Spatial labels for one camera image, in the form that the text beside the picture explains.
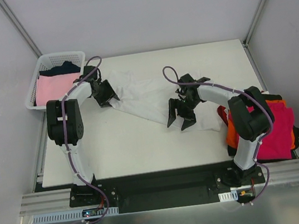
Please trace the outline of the white plastic laundry basket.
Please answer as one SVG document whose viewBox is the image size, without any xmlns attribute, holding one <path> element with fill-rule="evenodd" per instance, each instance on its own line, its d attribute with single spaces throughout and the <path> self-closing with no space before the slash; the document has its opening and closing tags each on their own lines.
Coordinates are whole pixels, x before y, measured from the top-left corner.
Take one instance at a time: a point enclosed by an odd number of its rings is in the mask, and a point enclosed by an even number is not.
<svg viewBox="0 0 299 224">
<path fill-rule="evenodd" d="M 40 76 L 40 71 L 47 71 L 55 66 L 61 66 L 65 61 L 72 62 L 73 64 L 81 67 L 85 64 L 85 53 L 83 51 L 64 51 L 64 52 L 53 52 L 42 55 L 38 58 L 34 73 L 31 78 L 30 87 L 28 89 L 25 107 L 28 110 L 46 111 L 46 106 L 37 106 L 36 102 L 36 91 L 37 91 L 37 80 Z"/>
</svg>

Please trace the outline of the red t shirt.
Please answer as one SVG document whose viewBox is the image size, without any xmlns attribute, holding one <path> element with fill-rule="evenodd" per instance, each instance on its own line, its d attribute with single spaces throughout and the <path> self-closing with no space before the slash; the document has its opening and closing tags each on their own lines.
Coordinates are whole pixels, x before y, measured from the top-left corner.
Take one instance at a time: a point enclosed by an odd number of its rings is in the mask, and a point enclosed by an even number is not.
<svg viewBox="0 0 299 224">
<path fill-rule="evenodd" d="M 219 117 L 222 119 L 222 121 L 225 123 L 226 126 L 228 126 L 228 109 L 225 108 L 224 106 L 218 106 L 217 108 L 217 114 Z"/>
</svg>

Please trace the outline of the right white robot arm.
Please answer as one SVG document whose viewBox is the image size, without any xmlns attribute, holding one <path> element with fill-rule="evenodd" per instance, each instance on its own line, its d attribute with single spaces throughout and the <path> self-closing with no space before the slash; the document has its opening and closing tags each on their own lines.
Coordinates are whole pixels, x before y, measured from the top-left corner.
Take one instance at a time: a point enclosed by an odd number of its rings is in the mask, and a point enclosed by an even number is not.
<svg viewBox="0 0 299 224">
<path fill-rule="evenodd" d="M 231 168 L 220 177 L 228 187 L 240 187 L 251 180 L 257 168 L 257 155 L 262 140 L 273 129 L 274 116 L 257 87 L 235 90 L 215 84 L 209 78 L 194 80 L 190 74 L 183 75 L 177 82 L 178 98 L 168 103 L 167 127 L 177 117 L 183 118 L 182 130 L 194 125 L 197 120 L 194 109 L 203 102 L 213 102 L 227 108 L 231 114 L 239 144 Z"/>
</svg>

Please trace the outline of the white t shirt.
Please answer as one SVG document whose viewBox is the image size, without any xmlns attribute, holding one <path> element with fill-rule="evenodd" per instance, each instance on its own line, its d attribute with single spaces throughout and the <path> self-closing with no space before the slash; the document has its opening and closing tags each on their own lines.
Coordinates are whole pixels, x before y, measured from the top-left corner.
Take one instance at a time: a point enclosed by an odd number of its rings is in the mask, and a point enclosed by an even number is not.
<svg viewBox="0 0 299 224">
<path fill-rule="evenodd" d="M 167 82 L 164 77 L 137 80 L 131 71 L 111 71 L 107 80 L 118 96 L 118 99 L 110 100 L 115 110 L 167 125 L 169 99 L 178 96 L 176 85 Z M 222 120 L 217 114 L 217 107 L 215 103 L 200 103 L 194 109 L 197 122 L 185 131 L 219 132 Z"/>
</svg>

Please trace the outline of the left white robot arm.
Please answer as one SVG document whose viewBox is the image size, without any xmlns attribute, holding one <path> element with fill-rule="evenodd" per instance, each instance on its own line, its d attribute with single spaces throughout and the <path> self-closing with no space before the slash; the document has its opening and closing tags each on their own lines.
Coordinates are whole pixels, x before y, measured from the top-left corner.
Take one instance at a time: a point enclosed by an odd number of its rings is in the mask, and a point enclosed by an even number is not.
<svg viewBox="0 0 299 224">
<path fill-rule="evenodd" d="M 119 98 L 109 81 L 101 78 L 99 68 L 92 65 L 84 66 L 62 99 L 47 102 L 46 120 L 48 137 L 62 150 L 71 170 L 71 196 L 96 204 L 101 191 L 95 187 L 95 174 L 82 143 L 84 125 L 80 106 L 89 98 L 94 98 L 101 108 L 110 107 L 110 101 Z"/>
</svg>

